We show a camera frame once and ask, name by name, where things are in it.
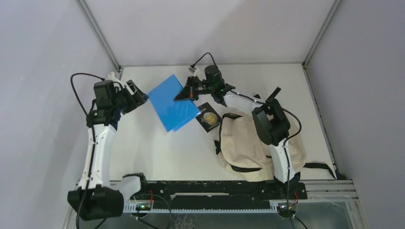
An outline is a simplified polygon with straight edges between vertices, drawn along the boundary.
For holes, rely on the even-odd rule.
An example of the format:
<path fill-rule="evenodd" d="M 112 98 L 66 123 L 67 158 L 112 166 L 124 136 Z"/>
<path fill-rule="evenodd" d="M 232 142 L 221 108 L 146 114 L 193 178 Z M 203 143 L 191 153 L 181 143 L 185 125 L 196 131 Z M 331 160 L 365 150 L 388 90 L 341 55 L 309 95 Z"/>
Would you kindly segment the blue notebook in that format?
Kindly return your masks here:
<path fill-rule="evenodd" d="M 174 100 L 182 89 L 173 74 L 148 93 L 149 100 L 167 132 L 179 130 L 201 113 L 190 100 Z"/>

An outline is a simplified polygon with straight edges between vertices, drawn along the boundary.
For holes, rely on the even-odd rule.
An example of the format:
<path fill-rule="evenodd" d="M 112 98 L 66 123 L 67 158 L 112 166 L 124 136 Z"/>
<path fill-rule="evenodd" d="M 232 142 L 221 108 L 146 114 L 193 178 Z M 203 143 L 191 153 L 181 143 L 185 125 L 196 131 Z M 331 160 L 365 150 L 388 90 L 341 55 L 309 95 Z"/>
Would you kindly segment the black booklet with gold emblem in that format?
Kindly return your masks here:
<path fill-rule="evenodd" d="M 200 114 L 196 116 L 196 120 L 207 133 L 220 126 L 222 117 L 208 102 L 203 103 L 198 108 Z"/>

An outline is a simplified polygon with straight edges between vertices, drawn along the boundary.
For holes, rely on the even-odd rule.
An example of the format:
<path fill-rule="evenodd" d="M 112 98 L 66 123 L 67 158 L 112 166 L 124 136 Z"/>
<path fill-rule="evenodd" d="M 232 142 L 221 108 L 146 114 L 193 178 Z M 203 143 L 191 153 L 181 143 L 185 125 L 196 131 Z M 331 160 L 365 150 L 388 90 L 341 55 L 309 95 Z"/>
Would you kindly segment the beige canvas student bag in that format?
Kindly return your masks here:
<path fill-rule="evenodd" d="M 271 149 L 259 140 L 252 117 L 233 109 L 222 116 L 218 139 L 214 142 L 220 165 L 249 182 L 274 180 Z M 306 161 L 307 155 L 300 137 L 302 124 L 291 112 L 286 116 L 291 124 L 289 134 L 292 138 L 288 148 L 295 171 L 300 173 L 303 168 L 324 169 L 335 179 L 335 173 L 329 165 Z"/>

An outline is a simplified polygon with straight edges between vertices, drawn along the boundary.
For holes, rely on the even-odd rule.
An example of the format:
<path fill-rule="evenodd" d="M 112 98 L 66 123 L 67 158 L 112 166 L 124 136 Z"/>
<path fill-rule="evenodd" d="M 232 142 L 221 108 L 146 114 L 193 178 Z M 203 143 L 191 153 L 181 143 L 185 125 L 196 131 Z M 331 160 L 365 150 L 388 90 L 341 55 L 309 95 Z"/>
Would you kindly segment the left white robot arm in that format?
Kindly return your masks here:
<path fill-rule="evenodd" d="M 85 167 L 75 190 L 67 201 L 83 221 L 119 217 L 125 201 L 133 195 L 143 199 L 149 194 L 143 173 L 124 175 L 110 183 L 112 146 L 122 115 L 143 105 L 148 96 L 132 80 L 103 80 L 94 85 L 95 99 L 86 114 L 88 148 Z"/>

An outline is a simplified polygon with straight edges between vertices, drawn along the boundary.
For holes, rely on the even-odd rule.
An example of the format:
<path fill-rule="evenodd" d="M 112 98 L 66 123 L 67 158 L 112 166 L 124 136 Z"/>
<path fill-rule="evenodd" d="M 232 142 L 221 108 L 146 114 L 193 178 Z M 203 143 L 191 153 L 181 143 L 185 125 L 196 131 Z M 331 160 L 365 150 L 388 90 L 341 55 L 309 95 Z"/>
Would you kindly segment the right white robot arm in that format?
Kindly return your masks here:
<path fill-rule="evenodd" d="M 210 94 L 214 101 L 225 107 L 235 108 L 252 117 L 259 140 L 271 149 L 275 173 L 276 192 L 281 198 L 289 198 L 295 192 L 300 180 L 300 173 L 293 168 L 288 142 L 292 138 L 287 114 L 276 99 L 280 88 L 277 87 L 265 100 L 249 97 L 235 90 L 226 83 L 216 64 L 204 69 L 205 79 L 199 79 L 195 64 L 189 67 L 193 74 L 187 78 L 183 89 L 175 96 L 174 101 L 197 101 L 200 95 Z"/>

